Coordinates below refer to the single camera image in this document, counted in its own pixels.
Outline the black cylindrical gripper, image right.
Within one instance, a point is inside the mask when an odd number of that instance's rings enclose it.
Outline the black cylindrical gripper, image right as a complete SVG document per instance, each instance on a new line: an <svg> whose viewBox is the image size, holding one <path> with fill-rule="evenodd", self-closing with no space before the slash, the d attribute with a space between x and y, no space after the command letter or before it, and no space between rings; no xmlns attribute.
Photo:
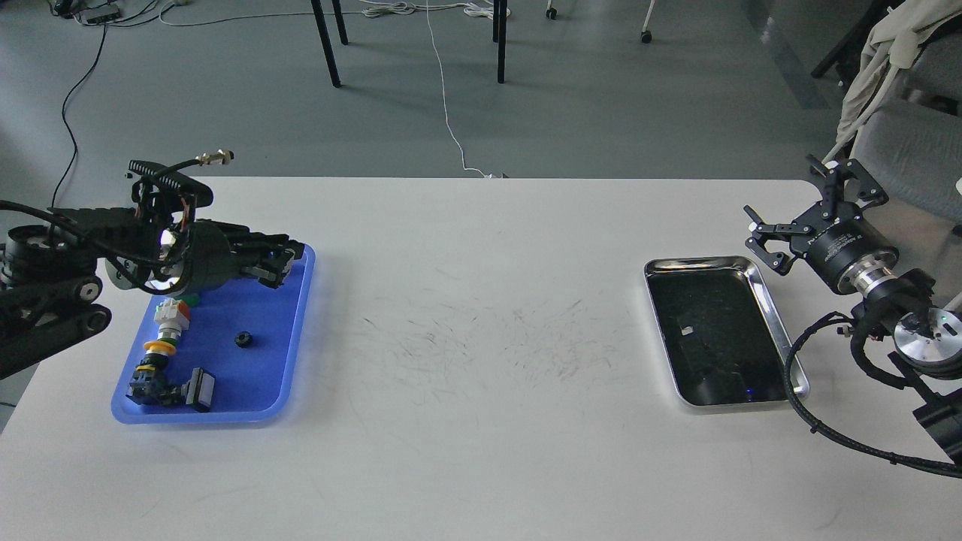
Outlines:
<svg viewBox="0 0 962 541"><path fill-rule="evenodd" d="M814 155L805 158L809 165L807 181L820 192L821 199L804 212L806 223L832 223L812 239L811 225L769 225L752 206L743 206L750 218L749 237L745 247L767 268L787 275L794 261L803 256L815 274L838 295L870 295L881 284L894 279L893 268L900 259L899 250L886 236L871 226L862 213L889 201L887 192L859 161L821 163ZM769 242L787 243L791 255L769 251Z"/></svg>

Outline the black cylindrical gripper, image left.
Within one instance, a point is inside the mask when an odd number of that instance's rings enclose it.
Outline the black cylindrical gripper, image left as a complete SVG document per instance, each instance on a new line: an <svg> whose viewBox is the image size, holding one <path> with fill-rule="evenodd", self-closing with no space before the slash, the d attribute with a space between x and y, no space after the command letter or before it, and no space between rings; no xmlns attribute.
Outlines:
<svg viewBox="0 0 962 541"><path fill-rule="evenodd" d="M189 227L190 250L175 275L154 275L167 295L192 295L219 288L235 277L278 289L302 258L304 244L286 234L268 235L216 220Z"/></svg>

